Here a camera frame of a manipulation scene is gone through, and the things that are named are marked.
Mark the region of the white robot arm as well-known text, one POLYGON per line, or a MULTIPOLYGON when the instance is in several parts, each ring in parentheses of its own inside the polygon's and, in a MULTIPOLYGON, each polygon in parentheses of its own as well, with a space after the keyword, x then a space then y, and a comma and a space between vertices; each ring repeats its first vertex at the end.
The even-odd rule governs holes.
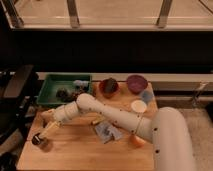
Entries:
POLYGON ((47 124, 39 137, 47 138, 64 122, 88 112, 99 113, 124 130, 151 142, 155 171, 197 171, 185 118, 171 107, 158 109, 149 119, 103 104, 92 95, 83 93, 75 102, 57 107, 53 111, 54 121, 47 124))

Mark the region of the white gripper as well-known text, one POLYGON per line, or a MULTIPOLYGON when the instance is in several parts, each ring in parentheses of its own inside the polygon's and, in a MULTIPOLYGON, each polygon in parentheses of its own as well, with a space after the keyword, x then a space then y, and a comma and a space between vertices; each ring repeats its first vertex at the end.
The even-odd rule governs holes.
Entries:
POLYGON ((43 119, 52 119, 56 121, 49 122, 44 130, 40 133, 39 137, 41 139, 47 138, 53 133, 55 133, 60 127, 61 123, 68 122, 69 120, 77 117, 80 114, 77 103, 71 102, 66 105, 61 105, 55 110, 49 109, 41 113, 43 119))

